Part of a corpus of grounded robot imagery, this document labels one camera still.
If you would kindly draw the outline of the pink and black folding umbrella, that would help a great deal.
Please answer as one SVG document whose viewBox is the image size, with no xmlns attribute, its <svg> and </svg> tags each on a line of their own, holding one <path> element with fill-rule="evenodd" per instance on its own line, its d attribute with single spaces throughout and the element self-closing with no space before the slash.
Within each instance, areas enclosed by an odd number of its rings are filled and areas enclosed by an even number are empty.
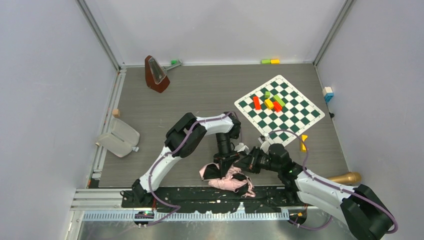
<svg viewBox="0 0 424 240">
<path fill-rule="evenodd" d="M 233 165 L 222 175 L 218 163 L 209 163 L 199 170 L 199 175 L 202 181 L 208 181 L 208 185 L 213 188 L 234 192 L 245 198 L 256 196 L 251 178 L 243 174 L 240 168 Z"/>
</svg>

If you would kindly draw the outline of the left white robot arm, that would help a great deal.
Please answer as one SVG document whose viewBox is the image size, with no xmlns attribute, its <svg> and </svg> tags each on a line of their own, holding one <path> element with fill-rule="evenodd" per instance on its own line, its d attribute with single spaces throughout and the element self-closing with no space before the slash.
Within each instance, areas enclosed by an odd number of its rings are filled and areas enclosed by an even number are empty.
<svg viewBox="0 0 424 240">
<path fill-rule="evenodd" d="M 218 153 L 213 157 L 217 164 L 217 176 L 224 177 L 240 154 L 232 147 L 232 139 L 238 139 L 241 122 L 232 112 L 218 116 L 196 117 L 186 113 L 167 133 L 164 146 L 149 170 L 131 186 L 132 199 L 137 203 L 149 203 L 151 195 L 172 167 L 191 155 L 205 136 L 215 135 Z"/>
</svg>

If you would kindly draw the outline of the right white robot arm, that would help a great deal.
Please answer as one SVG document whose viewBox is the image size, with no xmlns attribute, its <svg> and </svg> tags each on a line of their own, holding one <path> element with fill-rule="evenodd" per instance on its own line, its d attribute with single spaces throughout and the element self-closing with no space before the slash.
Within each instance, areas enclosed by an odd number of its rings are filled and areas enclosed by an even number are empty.
<svg viewBox="0 0 424 240">
<path fill-rule="evenodd" d="M 314 174 L 292 161 L 280 143 L 271 144 L 267 152 L 254 147 L 234 166 L 246 172 L 276 172 L 285 186 L 287 199 L 315 206 L 347 225 L 358 240 L 380 240 L 396 229 L 393 215 L 366 185 L 357 187 L 335 183 Z"/>
</svg>

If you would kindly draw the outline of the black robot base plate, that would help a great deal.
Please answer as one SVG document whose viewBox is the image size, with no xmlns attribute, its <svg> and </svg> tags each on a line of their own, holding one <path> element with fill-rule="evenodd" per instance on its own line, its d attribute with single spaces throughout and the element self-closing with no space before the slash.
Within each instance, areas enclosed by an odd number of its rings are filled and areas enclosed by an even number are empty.
<svg viewBox="0 0 424 240">
<path fill-rule="evenodd" d="M 155 191 L 156 200 L 147 193 L 142 200 L 136 198 L 132 190 L 122 190 L 121 206 L 123 208 L 148 208 L 160 213 L 170 213 L 173 205 L 180 206 L 178 213 L 199 212 L 205 214 L 234 213 L 239 207 L 244 207 L 248 214 L 277 213 L 280 209 L 299 208 L 303 210 L 305 203 L 298 199 L 289 199 L 283 186 L 259 186 L 254 189 L 255 197 L 242 197 L 235 192 L 220 190 L 213 187 L 160 187 Z"/>
</svg>

